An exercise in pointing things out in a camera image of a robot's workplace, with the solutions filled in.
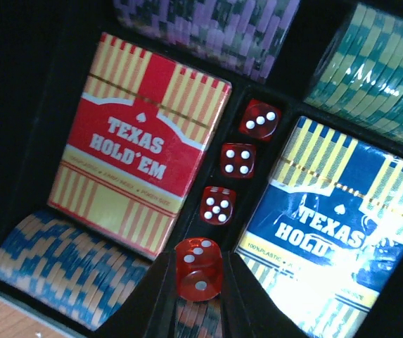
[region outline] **gold foil line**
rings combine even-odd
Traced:
[[[175,114],[175,115],[179,116],[180,118],[184,118],[184,119],[188,120],[189,122],[195,123],[196,125],[199,125],[200,127],[203,127],[205,129],[210,128],[208,125],[205,125],[204,123],[202,123],[200,121],[197,121],[194,118],[190,118],[187,115],[184,115],[184,114],[182,114],[182,113],[180,113],[180,112],[178,112],[178,111],[176,111],[174,109],[168,108],[168,107],[160,104],[157,101],[149,99],[148,97],[145,97],[145,96],[140,95],[138,93],[134,93],[133,91],[131,91],[129,89],[126,89],[126,88],[123,88],[122,86],[119,86],[118,84],[116,85],[115,83],[113,83],[113,82],[111,82],[109,80],[103,79],[100,76],[97,76],[97,75],[92,74],[92,73],[89,73],[89,76],[93,77],[94,79],[97,79],[99,81],[102,81],[102,82],[106,83],[107,85],[113,86],[113,87],[117,88],[118,90],[124,91],[124,92],[126,92],[126,93],[128,93],[128,94],[130,94],[132,96],[135,96],[136,98],[138,98],[138,99],[140,99],[140,100],[142,100],[142,101],[144,101],[146,103],[153,104],[153,105],[157,106],[159,109],[169,111],[170,113]]]
[[[364,200],[364,201],[368,201],[370,204],[376,205],[377,207],[380,207],[382,209],[386,209],[388,211],[390,211],[391,213],[396,213],[397,215],[403,217],[403,213],[400,213],[399,211],[397,211],[397,209],[395,208],[391,208],[389,207],[387,204],[384,204],[381,201],[378,201],[377,199],[374,199],[373,197],[368,197],[364,194],[362,194],[361,192],[354,190],[353,188],[347,187],[346,185],[340,184],[339,182],[333,182],[332,179],[324,177],[318,173],[316,173],[313,170],[310,170],[309,168],[303,167],[302,165],[295,163],[295,161],[289,161],[287,158],[281,157],[280,161],[283,161],[284,163],[288,164],[289,166],[301,170],[303,172],[306,172],[308,175],[311,175],[313,177],[315,177],[318,180],[322,180],[324,182],[327,182],[331,185],[333,185],[334,187],[343,190],[344,192],[348,192],[351,195],[354,195],[356,197],[359,197],[360,199]]]

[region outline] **dice compartment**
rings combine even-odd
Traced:
[[[365,2],[403,16],[403,1]],[[68,5],[62,4],[65,15],[59,15],[61,20],[65,16],[66,21],[55,49],[51,48],[53,53],[48,58],[44,57],[43,48],[46,44],[44,40],[36,38],[31,41],[31,46],[19,48],[16,57],[8,62],[8,70],[11,72],[8,75],[13,76],[6,76],[6,88],[16,86],[19,76],[25,78],[26,84],[14,89],[17,90],[14,93],[17,93],[18,98],[0,93],[0,190],[4,188],[4,191],[0,191],[0,243],[20,220],[46,203],[102,32],[204,70],[233,85],[232,95],[167,243],[167,250],[187,237],[208,237],[215,240],[225,252],[234,248],[267,186],[267,176],[275,160],[301,115],[403,158],[402,145],[302,103],[302,97],[321,57],[355,3],[351,0],[302,1],[266,84],[247,80],[184,51],[171,49],[124,29],[117,23],[110,1],[87,3],[72,0]],[[238,131],[244,110],[251,99],[263,101],[282,111],[280,123],[270,142],[252,139]],[[10,123],[14,121],[16,129],[12,131]],[[219,167],[223,143],[255,145],[257,155],[252,179],[236,180],[223,176]],[[200,219],[200,200],[206,186],[225,187],[237,193],[233,219],[227,226],[208,225]],[[147,297],[143,289],[137,289],[142,297]],[[244,299],[251,295],[250,290],[243,292],[246,293]],[[77,332],[81,337],[90,333],[81,325],[2,282],[0,296],[45,320],[52,320],[54,325],[64,330]],[[162,308],[168,308],[168,304],[163,304]],[[141,317],[138,311],[129,313],[132,322]],[[239,325],[231,316],[226,321],[231,325]],[[403,337],[403,259],[356,337]]]

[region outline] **spade symbol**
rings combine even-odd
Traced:
[[[343,204],[340,204],[339,206],[336,206],[334,208],[335,213],[338,215],[344,215],[345,214],[345,206]]]
[[[146,115],[145,113],[140,113],[136,116],[136,120],[138,120],[140,123],[143,123],[146,121]]]

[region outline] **red and yellow striped pattern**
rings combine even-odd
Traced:
[[[189,139],[206,145],[231,91],[231,85],[177,64],[159,114]]]
[[[105,99],[134,100],[153,53],[112,35],[103,35],[84,93]],[[207,145],[231,93],[228,82],[176,63],[159,114],[189,139]]]
[[[162,251],[176,220],[64,165],[59,167],[49,204],[150,258]]]
[[[134,100],[153,53],[103,35],[84,92],[98,97]]]

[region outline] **die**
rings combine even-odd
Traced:
[[[255,158],[256,148],[252,144],[225,143],[220,156],[222,174],[232,178],[251,178]]]
[[[225,225],[232,217],[236,192],[221,187],[206,187],[201,201],[200,216],[212,225]]]
[[[245,110],[238,131],[268,142],[281,119],[281,111],[258,100],[251,100]]]
[[[223,258],[217,243],[208,238],[189,238],[176,250],[178,295],[187,301],[208,301],[222,290]]]

